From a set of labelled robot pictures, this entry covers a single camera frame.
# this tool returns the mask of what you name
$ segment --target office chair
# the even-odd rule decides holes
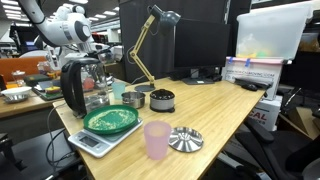
[[[303,170],[320,158],[320,135],[312,140],[290,131],[269,132],[251,118],[245,125],[251,132],[236,133],[236,139],[273,180],[303,179]]]

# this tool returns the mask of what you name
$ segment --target monitor stand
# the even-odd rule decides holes
[[[191,69],[190,77],[183,78],[182,81],[188,85],[214,84],[212,79],[199,77],[199,69]]]

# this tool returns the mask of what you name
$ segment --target lamp head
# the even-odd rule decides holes
[[[180,15],[173,11],[163,12],[158,6],[154,5],[150,14],[159,22],[159,30],[166,35],[180,20]]]

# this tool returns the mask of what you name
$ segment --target lamp arm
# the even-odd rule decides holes
[[[144,23],[144,25],[143,25],[143,27],[141,29],[140,36],[139,36],[139,38],[138,38],[133,50],[130,52],[131,58],[137,63],[139,68],[142,70],[142,72],[145,74],[145,76],[149,79],[150,86],[154,86],[154,76],[151,75],[151,73],[148,71],[146,66],[142,63],[142,61],[138,57],[138,52],[139,52],[139,49],[141,47],[141,44],[143,43],[143,41],[144,41],[144,39],[146,37],[146,34],[147,34],[147,32],[148,32],[148,30],[150,28],[150,25],[152,24],[154,19],[155,19],[154,16],[152,16],[152,15],[149,16],[149,18]]]

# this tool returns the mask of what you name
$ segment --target pink plastic cup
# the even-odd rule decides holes
[[[162,121],[152,121],[144,126],[147,155],[154,160],[164,158],[168,150],[171,126]]]

